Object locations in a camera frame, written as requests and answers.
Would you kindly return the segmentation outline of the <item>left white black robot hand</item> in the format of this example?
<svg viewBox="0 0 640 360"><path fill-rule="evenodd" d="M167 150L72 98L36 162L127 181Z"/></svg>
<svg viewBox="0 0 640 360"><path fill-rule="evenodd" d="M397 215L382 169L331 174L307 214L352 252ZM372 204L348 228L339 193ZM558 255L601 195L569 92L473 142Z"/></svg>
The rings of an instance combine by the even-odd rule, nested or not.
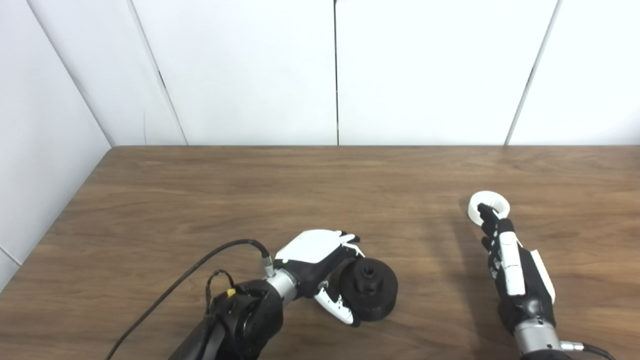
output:
<svg viewBox="0 0 640 360"><path fill-rule="evenodd" d="M298 234L275 255L273 274L266 281L286 307L295 300L315 299L329 314L358 328L361 319L345 302L329 277L343 262L364 259L356 234L341 230L311 229Z"/></svg>

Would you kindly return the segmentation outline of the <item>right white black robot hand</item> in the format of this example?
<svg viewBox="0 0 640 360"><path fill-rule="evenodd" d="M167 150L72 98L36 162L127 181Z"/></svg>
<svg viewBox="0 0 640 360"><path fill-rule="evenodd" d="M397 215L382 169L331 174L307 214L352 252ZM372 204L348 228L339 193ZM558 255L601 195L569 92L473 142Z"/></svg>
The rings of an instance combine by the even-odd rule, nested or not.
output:
<svg viewBox="0 0 640 360"><path fill-rule="evenodd" d="M487 267L493 278L499 303L497 312L510 333L525 321L540 321L555 327L554 300L538 268L534 251L521 245L509 218L499 218L495 208L477 206L485 236Z"/></svg>

